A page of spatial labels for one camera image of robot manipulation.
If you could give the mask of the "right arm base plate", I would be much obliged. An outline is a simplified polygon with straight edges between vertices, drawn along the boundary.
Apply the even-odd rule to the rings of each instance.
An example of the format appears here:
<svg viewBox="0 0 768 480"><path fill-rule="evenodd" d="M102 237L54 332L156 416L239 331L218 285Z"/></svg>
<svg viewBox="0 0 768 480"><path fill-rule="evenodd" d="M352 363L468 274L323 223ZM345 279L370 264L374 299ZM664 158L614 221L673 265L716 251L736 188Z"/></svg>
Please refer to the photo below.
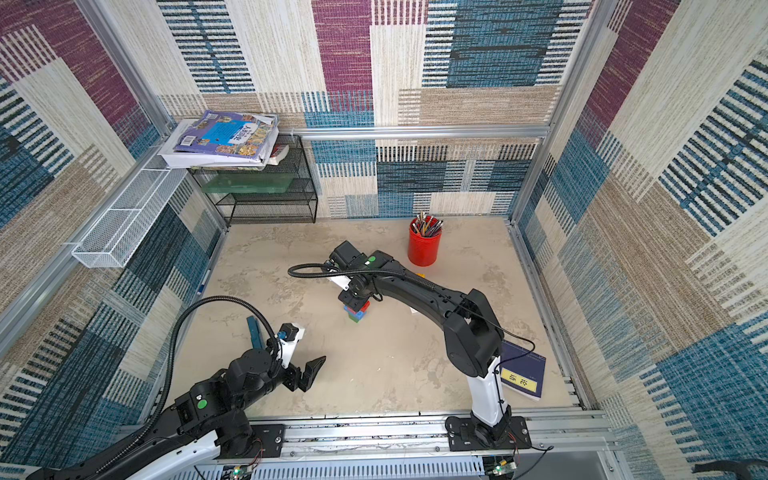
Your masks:
<svg viewBox="0 0 768 480"><path fill-rule="evenodd" d="M530 429L522 416L502 419L494 427L489 427L474 417L449 416L445 419L444 426L451 451L511 451L532 448Z"/></svg>

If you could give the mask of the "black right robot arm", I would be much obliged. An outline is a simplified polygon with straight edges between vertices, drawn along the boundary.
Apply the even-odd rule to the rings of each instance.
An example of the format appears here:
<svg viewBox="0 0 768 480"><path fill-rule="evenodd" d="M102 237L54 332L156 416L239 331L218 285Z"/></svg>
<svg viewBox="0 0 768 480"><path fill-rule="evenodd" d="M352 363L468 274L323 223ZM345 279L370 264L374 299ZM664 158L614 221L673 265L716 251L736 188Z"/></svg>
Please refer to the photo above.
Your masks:
<svg viewBox="0 0 768 480"><path fill-rule="evenodd" d="M448 360L467 378L472 398L470 438L483 449L501 449L511 442L520 448L531 446L525 422L513 415L502 395L502 343L507 330L484 293L440 286L381 250L367 255L348 241L338 245L327 261L297 264L287 273L300 279L335 279L341 285L338 299L354 311L371 299L389 297L428 318L443 333Z"/></svg>

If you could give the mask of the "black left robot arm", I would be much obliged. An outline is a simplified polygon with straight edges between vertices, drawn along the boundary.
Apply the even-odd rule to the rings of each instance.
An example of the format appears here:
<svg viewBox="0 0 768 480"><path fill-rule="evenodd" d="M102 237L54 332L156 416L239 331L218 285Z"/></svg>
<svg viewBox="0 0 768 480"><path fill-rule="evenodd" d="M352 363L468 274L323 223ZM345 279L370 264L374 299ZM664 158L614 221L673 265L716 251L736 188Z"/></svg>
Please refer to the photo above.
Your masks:
<svg viewBox="0 0 768 480"><path fill-rule="evenodd" d="M217 295L194 302L177 318L171 332L168 370L164 387L169 388L175 350L181 327L199 307L227 302L248 310L262 323L271 338L264 348L251 348L228 367L195 383L188 392L166 406L168 393L161 395L161 411L156 410L144 425L95 456L55 470L40 468L30 479L137 479L171 475L199 462L217 457L221 452L234 455L249 453L256 437L246 409L283 385L291 391L308 391L326 358L306 363L304 369L290 362L289 344L297 344L300 329L285 324L288 336L281 338L266 317L240 298Z"/></svg>

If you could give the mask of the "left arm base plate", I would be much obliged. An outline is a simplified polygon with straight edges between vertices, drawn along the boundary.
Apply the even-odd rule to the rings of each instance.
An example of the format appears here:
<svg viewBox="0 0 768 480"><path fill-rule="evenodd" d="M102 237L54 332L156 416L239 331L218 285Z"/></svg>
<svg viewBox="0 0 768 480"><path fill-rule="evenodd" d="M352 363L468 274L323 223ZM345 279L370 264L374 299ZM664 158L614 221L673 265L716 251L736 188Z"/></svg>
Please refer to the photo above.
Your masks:
<svg viewBox="0 0 768 480"><path fill-rule="evenodd" d="M279 458L283 449L286 425L281 423L252 424L248 437L227 441L217 460L254 460Z"/></svg>

